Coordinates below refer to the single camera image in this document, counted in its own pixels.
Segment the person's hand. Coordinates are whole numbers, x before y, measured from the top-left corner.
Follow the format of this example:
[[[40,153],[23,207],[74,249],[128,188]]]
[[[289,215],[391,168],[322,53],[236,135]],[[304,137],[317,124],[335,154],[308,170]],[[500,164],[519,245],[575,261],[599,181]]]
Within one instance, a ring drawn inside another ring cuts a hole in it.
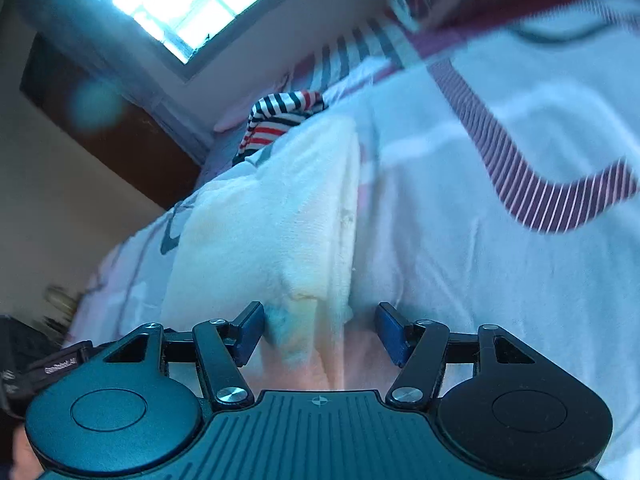
[[[18,426],[13,434],[12,466],[10,480],[38,480],[43,468],[29,443],[23,426]]]

